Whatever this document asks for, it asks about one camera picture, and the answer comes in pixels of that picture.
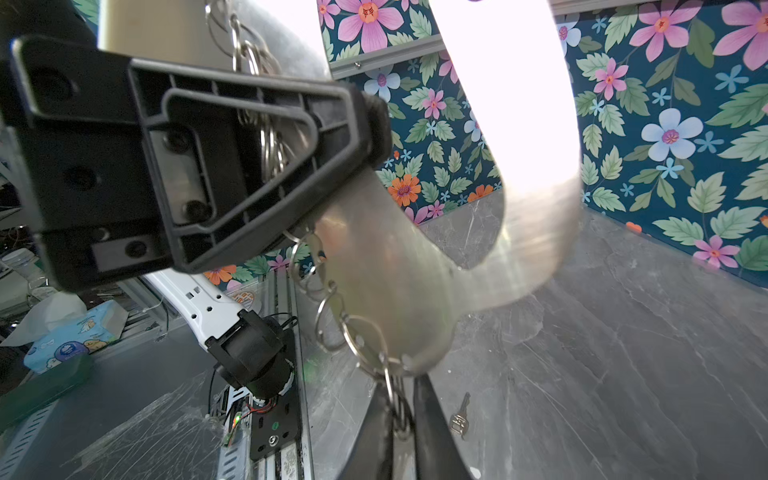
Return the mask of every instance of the black plastic bracket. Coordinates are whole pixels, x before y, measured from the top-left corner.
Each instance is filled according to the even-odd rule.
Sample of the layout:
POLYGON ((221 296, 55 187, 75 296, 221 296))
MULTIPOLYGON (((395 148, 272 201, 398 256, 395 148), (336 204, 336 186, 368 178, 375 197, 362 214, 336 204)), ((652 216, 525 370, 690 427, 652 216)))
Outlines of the black plastic bracket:
POLYGON ((199 273, 281 233, 391 145, 387 107, 349 84, 132 59, 40 36, 12 42, 23 111, 7 124, 47 271, 66 290, 169 266, 199 273), (261 171, 268 115, 290 162, 261 171))

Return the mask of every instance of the tissue box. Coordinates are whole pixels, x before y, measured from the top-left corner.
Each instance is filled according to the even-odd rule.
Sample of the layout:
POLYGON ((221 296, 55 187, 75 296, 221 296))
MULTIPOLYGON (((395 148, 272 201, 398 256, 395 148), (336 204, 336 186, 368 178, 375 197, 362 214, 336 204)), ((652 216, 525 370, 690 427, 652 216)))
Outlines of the tissue box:
POLYGON ((74 356, 95 352, 120 338, 127 318, 128 312, 114 300, 102 303, 32 344, 24 364, 43 373, 74 356))

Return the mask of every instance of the screw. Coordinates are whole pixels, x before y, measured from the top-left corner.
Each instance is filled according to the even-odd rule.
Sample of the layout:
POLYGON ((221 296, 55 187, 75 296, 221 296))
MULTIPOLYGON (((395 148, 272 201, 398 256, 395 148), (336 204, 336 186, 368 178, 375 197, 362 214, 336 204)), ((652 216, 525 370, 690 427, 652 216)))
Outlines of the screw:
POLYGON ((212 212, 210 211, 210 205, 204 204, 199 200, 190 200, 184 204, 181 208, 181 213, 190 222, 199 223, 204 222, 210 218, 212 212))
POLYGON ((187 135, 181 133, 178 130, 169 130, 165 132, 163 137, 163 144, 166 149, 174 152, 175 154, 182 154, 190 148, 190 141, 187 135))
POLYGON ((125 254, 130 258, 141 258, 147 252, 147 244, 134 240, 125 246, 125 254))

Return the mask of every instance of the key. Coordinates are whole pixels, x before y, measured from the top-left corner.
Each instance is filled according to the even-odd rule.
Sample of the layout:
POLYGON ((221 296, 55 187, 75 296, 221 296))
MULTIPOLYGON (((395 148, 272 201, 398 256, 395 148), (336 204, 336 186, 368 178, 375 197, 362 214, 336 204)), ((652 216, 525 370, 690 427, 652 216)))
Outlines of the key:
POLYGON ((467 407, 469 406, 469 392, 464 394, 464 401, 458 412, 451 417, 451 430, 458 433, 462 440, 467 430, 469 430, 469 420, 467 420, 467 407))

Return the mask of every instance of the orange flower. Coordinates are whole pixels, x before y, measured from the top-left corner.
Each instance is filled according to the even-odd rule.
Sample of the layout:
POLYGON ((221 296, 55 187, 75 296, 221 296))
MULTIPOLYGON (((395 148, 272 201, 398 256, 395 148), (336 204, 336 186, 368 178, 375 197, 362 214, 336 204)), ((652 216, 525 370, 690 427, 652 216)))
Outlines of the orange flower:
POLYGON ((218 285, 222 282, 229 282, 232 280, 232 274, 237 271, 237 267, 234 265, 227 265, 222 266, 219 269, 211 270, 210 272, 205 272, 203 275, 207 277, 208 280, 213 285, 218 285))
POLYGON ((387 188, 387 191, 400 207, 407 207, 411 202, 415 202, 419 198, 416 194, 422 192, 422 186, 419 185, 417 177, 405 175, 402 180, 399 178, 392 180, 392 186, 387 188))
POLYGON ((493 186, 486 185, 475 188, 475 191, 469 194, 469 198, 467 199, 468 202, 474 202, 475 200, 479 198, 483 198, 485 195, 490 195, 493 192, 493 186))
POLYGON ((641 227, 640 225, 638 225, 636 223, 627 222, 627 229, 629 229, 629 231, 635 232, 637 234, 643 233, 643 227, 641 227))

